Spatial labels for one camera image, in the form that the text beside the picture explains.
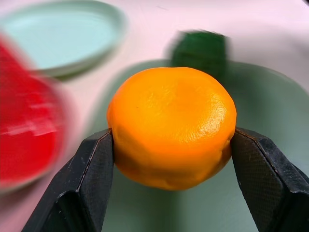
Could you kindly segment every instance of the green block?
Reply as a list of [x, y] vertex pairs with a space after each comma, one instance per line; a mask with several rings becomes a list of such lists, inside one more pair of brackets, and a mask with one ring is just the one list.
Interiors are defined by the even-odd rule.
[[209, 31], [183, 32], [171, 51], [170, 65], [198, 69], [220, 81], [227, 65], [226, 37]]

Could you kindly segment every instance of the red object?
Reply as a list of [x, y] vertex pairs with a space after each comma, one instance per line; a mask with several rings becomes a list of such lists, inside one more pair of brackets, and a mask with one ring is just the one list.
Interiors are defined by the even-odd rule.
[[46, 173], [57, 159], [63, 134], [58, 96], [28, 73], [0, 39], [0, 190]]

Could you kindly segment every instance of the toy orange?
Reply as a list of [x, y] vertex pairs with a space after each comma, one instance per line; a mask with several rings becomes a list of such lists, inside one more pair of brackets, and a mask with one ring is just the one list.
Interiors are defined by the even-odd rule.
[[152, 68], [127, 79], [107, 112], [115, 164], [143, 185], [182, 190], [218, 173], [230, 159], [236, 109], [210, 75]]

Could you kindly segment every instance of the orange fruit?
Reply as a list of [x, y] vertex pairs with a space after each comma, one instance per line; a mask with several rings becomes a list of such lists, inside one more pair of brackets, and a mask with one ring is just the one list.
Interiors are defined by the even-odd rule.
[[107, 121], [117, 168], [143, 185], [182, 190], [218, 173], [230, 159], [236, 109], [210, 75], [152, 68], [115, 93]]

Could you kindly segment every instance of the white table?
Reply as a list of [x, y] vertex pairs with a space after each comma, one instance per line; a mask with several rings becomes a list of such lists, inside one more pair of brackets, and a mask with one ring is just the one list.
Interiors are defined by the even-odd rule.
[[[0, 15], [39, 1], [43, 0], [0, 0]], [[309, 90], [309, 6], [302, 0], [105, 2], [128, 16], [126, 40], [108, 62], [62, 84], [77, 115], [72, 140], [64, 151], [66, 157], [36, 185], [0, 199], [0, 231], [21, 231], [55, 172], [75, 154], [99, 97], [113, 77], [137, 62], [164, 58], [179, 30], [205, 29], [229, 36], [232, 60], [272, 68]]]

